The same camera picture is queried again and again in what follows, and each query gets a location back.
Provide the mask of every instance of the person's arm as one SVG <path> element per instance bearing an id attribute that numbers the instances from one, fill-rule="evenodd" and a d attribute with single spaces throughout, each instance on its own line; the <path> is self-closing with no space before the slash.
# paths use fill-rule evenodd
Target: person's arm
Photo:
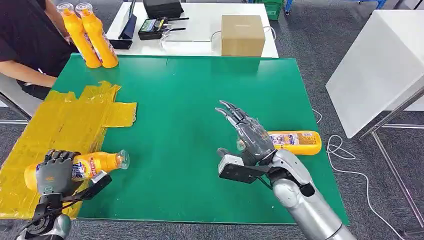
<path id="1" fill-rule="evenodd" d="M 13 60 L 0 61 L 0 73 L 26 83 L 51 88 L 56 77 L 45 75 Z"/>
<path id="2" fill-rule="evenodd" d="M 50 1 L 45 0 L 45 14 L 47 14 L 48 18 L 53 22 L 56 28 L 60 31 L 63 37 L 69 37 L 69 33 L 65 28 L 64 19 L 61 14 L 56 10 L 56 6 Z"/>

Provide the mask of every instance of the gray carpet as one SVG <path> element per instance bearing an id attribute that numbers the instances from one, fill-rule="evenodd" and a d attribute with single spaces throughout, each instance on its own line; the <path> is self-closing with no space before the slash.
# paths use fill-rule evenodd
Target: gray carpet
<path id="1" fill-rule="evenodd" d="M 118 1 L 92 0 L 98 6 L 95 11 L 108 29 L 113 16 L 120 6 Z M 318 124 L 321 137 L 337 134 L 343 137 L 343 147 L 356 156 L 356 160 L 332 157 L 337 168 L 365 173 L 370 178 L 370 199 L 375 210 L 396 229 L 418 227 L 418 223 L 403 197 L 394 177 L 384 162 L 383 156 L 372 137 L 360 142 L 357 137 L 346 139 L 335 109 L 325 89 L 325 83 L 366 23 L 375 3 L 359 5 L 351 1 L 336 0 L 295 0 L 292 13 L 283 14 L 271 25 L 277 32 L 277 50 L 280 57 L 296 58 L 309 94 L 312 106 L 322 113 Z M 0 109 L 0 119 L 10 113 Z M 397 122 L 422 123 L 422 112 L 403 113 Z M 20 132 L 19 126 L 0 126 L 0 161 L 4 161 Z M 421 143 L 424 131 L 382 129 L 379 136 L 388 153 L 404 176 L 405 184 L 415 198 L 421 212 L 424 212 L 424 177 L 421 161 L 424 154 Z M 361 240 L 397 239 L 389 228 L 367 207 L 366 181 L 362 176 L 335 174 L 349 220 L 350 230 Z M 0 233 L 0 239 L 11 239 L 24 222 L 15 220 L 10 231 Z M 71 240 L 88 239 L 216 239 L 216 240 L 300 240 L 305 239 L 297 226 L 183 224 L 164 222 L 131 221 L 88 221 L 72 222 Z M 424 239 L 423 236 L 410 238 Z"/>

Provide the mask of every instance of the robot finger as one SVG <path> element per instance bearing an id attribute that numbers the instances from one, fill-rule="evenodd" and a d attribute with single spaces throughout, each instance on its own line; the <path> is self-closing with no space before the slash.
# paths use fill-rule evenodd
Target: robot finger
<path id="1" fill-rule="evenodd" d="M 237 124 L 239 123 L 239 121 L 234 117 L 234 115 L 232 113 L 227 113 L 224 109 L 219 108 L 219 107 L 215 107 L 215 110 L 219 113 L 221 113 L 222 115 L 224 115 L 224 117 L 228 120 L 228 122 L 233 126 L 236 127 Z"/>
<path id="2" fill-rule="evenodd" d="M 61 155 L 62 151 L 54 151 L 53 154 L 51 155 L 51 159 L 57 159 L 59 158 L 59 156 Z"/>
<path id="3" fill-rule="evenodd" d="M 70 151 L 63 151 L 63 152 L 60 153 L 59 158 L 67 159 L 68 158 L 68 155 L 70 153 L 71 153 Z"/>
<path id="4" fill-rule="evenodd" d="M 228 151 L 228 149 L 220 147 L 216 150 L 216 153 L 223 158 L 225 155 L 229 154 L 229 155 L 233 155 L 230 151 Z"/>
<path id="5" fill-rule="evenodd" d="M 70 151 L 69 154 L 67 155 L 67 158 L 72 160 L 77 155 L 81 155 L 81 153 L 79 153 L 77 151 L 75 151 L 75 152 L 74 151 Z"/>
<path id="6" fill-rule="evenodd" d="M 224 105 L 226 109 L 234 115 L 234 117 L 238 120 L 238 122 L 248 117 L 248 115 L 243 110 L 241 110 L 236 105 L 230 102 L 220 100 L 219 103 Z"/>
<path id="7" fill-rule="evenodd" d="M 47 161 L 49 161 L 50 159 L 52 159 L 52 154 L 53 154 L 55 151 L 56 151 L 55 149 L 51 149 L 51 150 L 49 150 L 49 151 L 45 154 L 44 162 L 47 162 Z"/>

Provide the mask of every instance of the black shirt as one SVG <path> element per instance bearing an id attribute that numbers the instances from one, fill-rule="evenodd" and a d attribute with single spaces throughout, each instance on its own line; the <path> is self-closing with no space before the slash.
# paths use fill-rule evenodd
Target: black shirt
<path id="1" fill-rule="evenodd" d="M 0 0 L 0 62 L 14 60 L 59 76 L 76 48 L 58 32 L 45 9 L 46 0 Z M 18 83 L 28 92 L 23 82 Z"/>

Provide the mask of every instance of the green crate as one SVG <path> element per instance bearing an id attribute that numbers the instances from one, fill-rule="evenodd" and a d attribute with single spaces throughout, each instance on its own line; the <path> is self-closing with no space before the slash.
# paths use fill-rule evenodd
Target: green crate
<path id="1" fill-rule="evenodd" d="M 270 3 L 274 3 L 274 4 L 283 4 L 284 0 L 254 0 L 255 4 L 270 4 Z"/>
<path id="2" fill-rule="evenodd" d="M 278 20 L 283 4 L 265 3 L 266 14 L 269 20 Z"/>

